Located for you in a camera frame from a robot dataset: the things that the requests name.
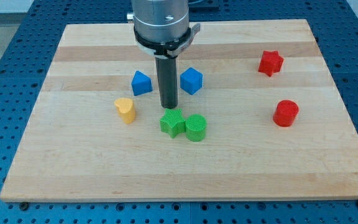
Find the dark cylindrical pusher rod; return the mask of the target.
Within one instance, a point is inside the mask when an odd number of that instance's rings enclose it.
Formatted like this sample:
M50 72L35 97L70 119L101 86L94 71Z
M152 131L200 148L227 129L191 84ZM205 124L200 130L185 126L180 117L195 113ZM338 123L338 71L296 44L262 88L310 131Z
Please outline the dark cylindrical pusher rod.
M176 59L155 58L160 104L163 108L173 109L178 104L177 63Z

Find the black clamp ring mount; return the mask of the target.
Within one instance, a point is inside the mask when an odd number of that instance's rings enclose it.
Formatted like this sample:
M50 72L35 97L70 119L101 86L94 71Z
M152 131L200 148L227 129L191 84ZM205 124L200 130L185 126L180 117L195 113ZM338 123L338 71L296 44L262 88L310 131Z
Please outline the black clamp ring mount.
M191 45L200 29L201 24L196 23L193 27L187 28L187 31L179 39L161 43L144 39L136 29L134 29L134 35L138 47L146 54L160 59L175 59Z

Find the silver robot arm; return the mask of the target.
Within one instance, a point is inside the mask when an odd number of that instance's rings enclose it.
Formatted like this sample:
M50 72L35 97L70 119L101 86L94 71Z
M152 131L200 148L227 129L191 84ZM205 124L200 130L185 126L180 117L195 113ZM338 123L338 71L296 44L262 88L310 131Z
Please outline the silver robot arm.
M132 0L132 21L139 48L155 58L160 104L178 105L177 57L192 43L201 24L190 26L186 0Z

